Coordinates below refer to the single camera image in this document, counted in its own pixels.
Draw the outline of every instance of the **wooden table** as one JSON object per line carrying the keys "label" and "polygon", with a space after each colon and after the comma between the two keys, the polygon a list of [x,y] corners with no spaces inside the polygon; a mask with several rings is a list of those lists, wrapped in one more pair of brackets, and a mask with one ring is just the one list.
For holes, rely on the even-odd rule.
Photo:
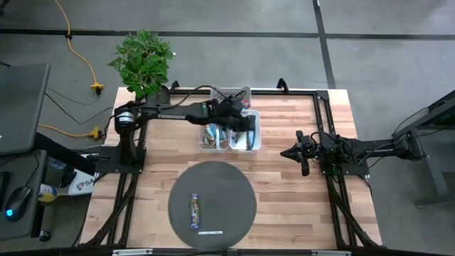
{"label": "wooden table", "polygon": [[[329,90],[329,95],[337,133],[355,138],[357,134],[348,93],[346,90]],[[119,88],[115,107],[133,99],[132,93]],[[172,97],[173,102],[180,99],[179,96]],[[207,96],[191,96],[186,104],[206,99]],[[169,223],[169,192],[177,177],[189,166],[219,160],[244,172],[257,199],[254,224],[235,247],[336,248],[326,181],[319,165],[309,161],[310,175],[302,177],[299,164],[279,155],[296,143],[296,130],[304,134],[316,131],[313,100],[307,96],[254,96],[252,109],[261,114],[262,148],[256,154],[206,154],[198,148],[200,126],[173,120],[149,122],[146,163],[136,190],[128,247],[187,248]],[[112,122],[106,144],[117,145],[118,140]],[[119,174],[108,174],[96,183],[81,242],[92,238],[112,212],[118,180]],[[353,215],[369,236],[381,243],[368,187],[356,176],[347,176],[346,184]],[[119,218],[116,241],[122,222],[123,215]],[[348,241],[344,217],[341,217],[341,222],[343,236]]]}

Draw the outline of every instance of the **round gray platform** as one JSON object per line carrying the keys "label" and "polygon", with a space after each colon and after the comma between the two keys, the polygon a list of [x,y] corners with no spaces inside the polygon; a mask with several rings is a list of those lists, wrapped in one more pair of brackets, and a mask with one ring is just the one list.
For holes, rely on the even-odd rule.
{"label": "round gray platform", "polygon": [[[194,193],[199,194],[199,229],[190,227]],[[256,216],[255,192],[235,166],[219,161],[199,163],[178,177],[169,196],[168,214],[174,232],[187,245],[204,251],[224,250],[250,230]],[[218,234],[200,234],[212,231]]]}

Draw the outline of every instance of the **potted plant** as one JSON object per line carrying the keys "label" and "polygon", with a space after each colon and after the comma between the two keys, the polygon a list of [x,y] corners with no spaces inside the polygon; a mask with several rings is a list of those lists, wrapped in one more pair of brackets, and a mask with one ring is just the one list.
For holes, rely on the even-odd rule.
{"label": "potted plant", "polygon": [[162,41],[156,34],[145,30],[129,34],[121,46],[117,46],[117,58],[108,65],[119,71],[128,91],[135,92],[136,98],[145,95],[168,95],[168,63],[173,52],[168,41]]}

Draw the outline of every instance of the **computer mouse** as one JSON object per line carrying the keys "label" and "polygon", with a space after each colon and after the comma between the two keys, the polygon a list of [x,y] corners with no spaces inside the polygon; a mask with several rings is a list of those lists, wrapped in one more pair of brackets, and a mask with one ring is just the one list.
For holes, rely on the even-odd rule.
{"label": "computer mouse", "polygon": [[30,194],[31,189],[26,186],[18,187],[11,193],[5,205],[7,220],[18,221],[23,217]]}

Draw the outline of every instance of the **gray concrete floor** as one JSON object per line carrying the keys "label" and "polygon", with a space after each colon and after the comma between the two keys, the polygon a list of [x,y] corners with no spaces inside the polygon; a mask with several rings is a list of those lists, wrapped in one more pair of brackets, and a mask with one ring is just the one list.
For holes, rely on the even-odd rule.
{"label": "gray concrete floor", "polygon": [[[61,0],[73,28],[153,31],[317,32],[311,0]],[[328,33],[454,34],[455,4],[437,0],[320,0]],[[65,28],[51,0],[14,0],[0,26]],[[216,84],[274,87],[285,78],[290,87],[327,88],[318,39],[170,37],[170,80],[184,86]],[[122,37],[75,36],[73,47],[93,64],[106,90],[91,106],[55,96],[79,120],[111,106],[122,86],[106,64]],[[336,87],[347,89],[359,139],[388,138],[396,125],[416,110],[454,89],[455,41],[329,40]],[[69,50],[62,36],[0,35],[0,61],[12,65],[50,63],[48,86],[75,100],[91,102],[87,66]],[[40,123],[74,133],[103,127],[106,112],[76,125],[46,99]],[[69,148],[99,144],[40,130]],[[455,252],[455,206],[417,210],[414,201],[435,193],[422,163],[383,159],[371,173],[373,200],[384,245],[401,250]],[[0,243],[0,251],[65,247],[83,222],[88,198],[54,204],[53,239]]]}

